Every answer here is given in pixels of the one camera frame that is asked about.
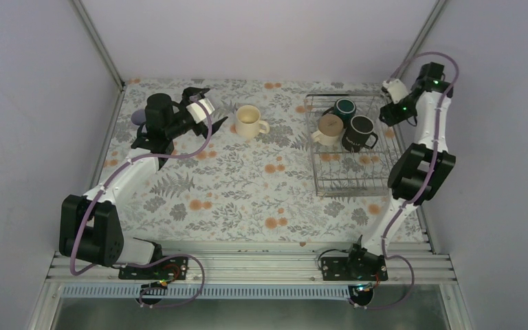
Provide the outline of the black mug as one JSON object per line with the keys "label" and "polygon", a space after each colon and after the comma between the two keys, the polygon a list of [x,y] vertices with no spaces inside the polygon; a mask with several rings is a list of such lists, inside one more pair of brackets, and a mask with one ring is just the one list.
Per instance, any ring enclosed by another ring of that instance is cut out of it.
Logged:
{"label": "black mug", "polygon": [[358,153],[362,149],[373,149],[378,139],[374,121],[369,117],[356,115],[344,131],[341,145],[348,152]]}

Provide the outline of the lilac plastic cup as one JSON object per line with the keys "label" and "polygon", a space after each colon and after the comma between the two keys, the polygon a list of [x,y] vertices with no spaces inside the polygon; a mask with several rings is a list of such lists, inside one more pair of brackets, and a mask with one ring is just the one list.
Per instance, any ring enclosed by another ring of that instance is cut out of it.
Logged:
{"label": "lilac plastic cup", "polygon": [[144,109],[138,109],[131,115],[131,122],[140,127],[146,123],[146,114]]}

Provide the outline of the cream ribbed mug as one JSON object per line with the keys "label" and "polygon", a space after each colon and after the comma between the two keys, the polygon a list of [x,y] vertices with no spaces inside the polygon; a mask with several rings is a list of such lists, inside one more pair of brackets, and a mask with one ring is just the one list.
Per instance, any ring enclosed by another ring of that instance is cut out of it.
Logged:
{"label": "cream ribbed mug", "polygon": [[245,139],[255,138],[259,134],[268,134],[270,125],[261,119],[260,110],[252,105],[243,105],[236,110],[236,134]]}

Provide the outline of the beige white mug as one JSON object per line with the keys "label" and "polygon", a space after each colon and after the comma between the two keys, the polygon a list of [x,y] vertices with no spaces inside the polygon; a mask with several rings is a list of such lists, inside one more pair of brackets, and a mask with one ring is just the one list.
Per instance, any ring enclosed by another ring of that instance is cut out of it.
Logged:
{"label": "beige white mug", "polygon": [[328,113],[319,119],[317,130],[311,134],[311,139],[312,142],[323,146],[333,146],[338,142],[343,130],[342,119],[337,115]]}

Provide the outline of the metal wire dish rack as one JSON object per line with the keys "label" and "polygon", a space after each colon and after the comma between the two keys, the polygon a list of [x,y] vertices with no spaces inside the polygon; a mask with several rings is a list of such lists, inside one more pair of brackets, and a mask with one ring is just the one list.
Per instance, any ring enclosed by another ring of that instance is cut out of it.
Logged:
{"label": "metal wire dish rack", "polygon": [[316,193],[320,197],[387,195],[402,153],[392,128],[380,121],[382,92],[310,93],[305,97]]}

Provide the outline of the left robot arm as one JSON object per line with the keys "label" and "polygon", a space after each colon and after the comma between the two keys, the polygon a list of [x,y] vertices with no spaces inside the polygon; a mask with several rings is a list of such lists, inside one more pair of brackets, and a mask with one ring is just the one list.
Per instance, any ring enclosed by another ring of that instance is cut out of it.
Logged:
{"label": "left robot arm", "polygon": [[164,259],[158,245],[126,237],[119,209],[136,190],[164,167],[174,154],[176,138],[192,131],[204,138],[204,150],[224,119],[213,120],[214,105],[205,87],[187,87],[181,101],[154,93],[131,120],[137,125],[135,140],[124,161],[98,185],[81,195],[69,195],[61,206],[59,252],[69,257],[70,272],[77,276],[95,265],[134,265],[146,278],[159,276]]}

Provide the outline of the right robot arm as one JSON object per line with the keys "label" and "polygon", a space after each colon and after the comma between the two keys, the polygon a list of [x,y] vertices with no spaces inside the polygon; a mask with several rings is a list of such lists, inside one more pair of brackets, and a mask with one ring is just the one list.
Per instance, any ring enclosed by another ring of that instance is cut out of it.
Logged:
{"label": "right robot arm", "polygon": [[444,66],[421,66],[410,89],[396,79],[383,90],[391,102],[380,109],[380,120],[389,127],[416,119],[415,141],[391,169],[388,203],[365,235],[351,246],[344,266],[354,280],[386,279],[387,247],[403,220],[424,201],[432,199],[456,164],[449,153],[445,129],[453,84],[444,80]]}

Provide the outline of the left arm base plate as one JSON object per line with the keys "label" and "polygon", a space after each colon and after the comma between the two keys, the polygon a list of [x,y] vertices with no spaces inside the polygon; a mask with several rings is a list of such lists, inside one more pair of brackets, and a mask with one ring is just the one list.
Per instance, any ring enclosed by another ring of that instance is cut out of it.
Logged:
{"label": "left arm base plate", "polygon": [[119,270],[120,280],[141,280],[141,281],[173,281],[185,280],[188,268],[188,257],[176,256],[169,258],[158,265],[140,268],[125,267]]}

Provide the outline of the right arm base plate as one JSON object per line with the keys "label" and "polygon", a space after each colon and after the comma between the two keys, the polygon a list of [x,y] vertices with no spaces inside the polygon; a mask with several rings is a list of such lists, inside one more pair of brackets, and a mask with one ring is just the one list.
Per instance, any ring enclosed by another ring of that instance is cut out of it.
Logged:
{"label": "right arm base plate", "polygon": [[324,281],[387,281],[387,266],[383,258],[347,257],[321,258],[321,272]]}

